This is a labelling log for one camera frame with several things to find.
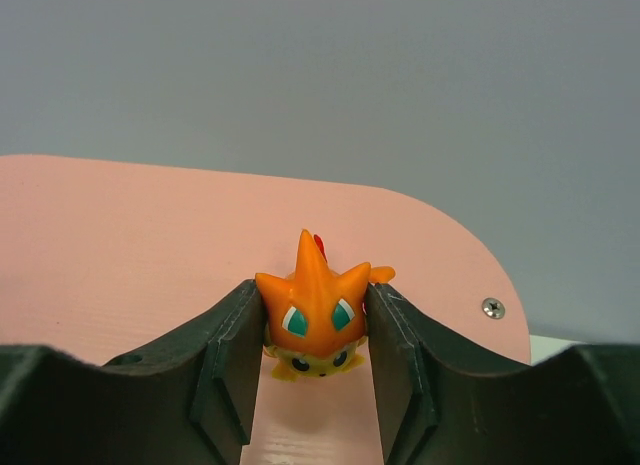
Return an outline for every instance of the metal screw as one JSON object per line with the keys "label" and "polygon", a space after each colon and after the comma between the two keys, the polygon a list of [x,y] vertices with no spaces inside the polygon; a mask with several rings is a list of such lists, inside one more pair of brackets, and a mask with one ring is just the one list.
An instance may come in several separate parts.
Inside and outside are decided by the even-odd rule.
{"label": "metal screw", "polygon": [[497,298],[485,298],[482,301],[482,311],[487,317],[499,320],[504,317],[506,309]]}

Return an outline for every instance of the black eye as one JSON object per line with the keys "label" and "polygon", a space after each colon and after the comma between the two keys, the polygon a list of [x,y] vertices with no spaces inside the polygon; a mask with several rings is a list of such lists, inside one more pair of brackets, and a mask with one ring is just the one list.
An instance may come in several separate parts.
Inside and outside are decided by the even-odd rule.
{"label": "black eye", "polygon": [[333,366],[339,367],[345,362],[346,359],[347,359],[347,352],[346,351],[341,352],[340,355],[338,355],[336,358],[333,359]]}
{"label": "black eye", "polygon": [[291,360],[291,365],[293,365],[293,368],[300,370],[301,372],[309,370],[309,364],[300,358],[294,358]]}

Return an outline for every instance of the spike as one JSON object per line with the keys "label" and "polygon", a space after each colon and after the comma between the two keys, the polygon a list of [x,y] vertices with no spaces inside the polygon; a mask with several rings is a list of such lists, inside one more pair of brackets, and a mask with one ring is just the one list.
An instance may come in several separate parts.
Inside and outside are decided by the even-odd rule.
{"label": "spike", "polygon": [[331,281],[333,274],[322,252],[308,230],[303,230],[298,243],[295,281],[312,289]]}
{"label": "spike", "polygon": [[353,296],[345,298],[349,298],[353,302],[361,300],[367,291],[370,273],[371,264],[364,262],[340,275],[338,277],[340,289],[349,290],[353,294]]}
{"label": "spike", "polygon": [[268,273],[256,273],[256,288],[262,295],[265,306],[272,308],[287,301],[291,295],[292,283]]}
{"label": "spike", "polygon": [[373,267],[369,275],[371,283],[389,283],[396,276],[392,267]]}

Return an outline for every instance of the pink surface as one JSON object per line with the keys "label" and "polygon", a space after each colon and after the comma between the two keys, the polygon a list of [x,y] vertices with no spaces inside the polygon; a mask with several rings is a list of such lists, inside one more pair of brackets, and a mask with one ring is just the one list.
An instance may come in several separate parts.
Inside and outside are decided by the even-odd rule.
{"label": "pink surface", "polygon": [[[0,158],[0,342],[101,364],[193,318],[256,271],[287,274],[302,228],[332,268],[392,265],[392,284],[469,339],[529,363],[509,278],[435,208],[387,190],[47,156]],[[502,300],[502,320],[480,307]],[[243,463],[381,462],[366,366],[282,383],[265,359]]]}

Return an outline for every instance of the orange toy figure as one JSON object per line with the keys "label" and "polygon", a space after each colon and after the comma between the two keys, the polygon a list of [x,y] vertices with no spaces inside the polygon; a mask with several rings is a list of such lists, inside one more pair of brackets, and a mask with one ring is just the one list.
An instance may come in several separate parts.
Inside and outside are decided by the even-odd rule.
{"label": "orange toy figure", "polygon": [[331,270],[322,240],[303,230],[296,269],[285,278],[256,274],[267,308],[264,353],[278,359],[274,378],[325,377],[364,362],[356,349],[367,339],[364,295],[367,285],[386,283],[391,267],[361,263],[342,274]]}

